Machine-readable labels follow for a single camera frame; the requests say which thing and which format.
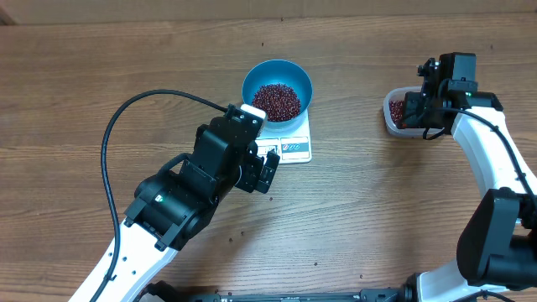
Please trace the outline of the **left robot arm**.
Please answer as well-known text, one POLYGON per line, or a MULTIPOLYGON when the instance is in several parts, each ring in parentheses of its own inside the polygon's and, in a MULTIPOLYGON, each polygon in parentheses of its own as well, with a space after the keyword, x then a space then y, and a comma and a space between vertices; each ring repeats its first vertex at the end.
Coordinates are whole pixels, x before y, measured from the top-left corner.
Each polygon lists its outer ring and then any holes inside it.
POLYGON ((222 117, 198 127, 192 154, 180 154, 135 190, 120 237, 111 242, 74 301, 134 301, 149 281, 211 221, 234 187, 265 193, 279 156, 257 155, 258 120, 222 117))

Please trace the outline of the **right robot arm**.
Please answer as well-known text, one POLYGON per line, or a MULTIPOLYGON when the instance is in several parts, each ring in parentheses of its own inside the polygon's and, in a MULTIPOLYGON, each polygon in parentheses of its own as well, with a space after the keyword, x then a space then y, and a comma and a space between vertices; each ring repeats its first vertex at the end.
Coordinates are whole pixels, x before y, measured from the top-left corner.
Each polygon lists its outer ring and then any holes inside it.
POLYGON ((424 140, 450 135, 461 147, 482 197, 459 237, 456 257, 403 285, 401 301, 475 301, 536 285, 536 177, 507 129, 503 106, 479 91, 477 57, 448 53, 418 66, 418 92, 405 94, 400 130, 424 140))

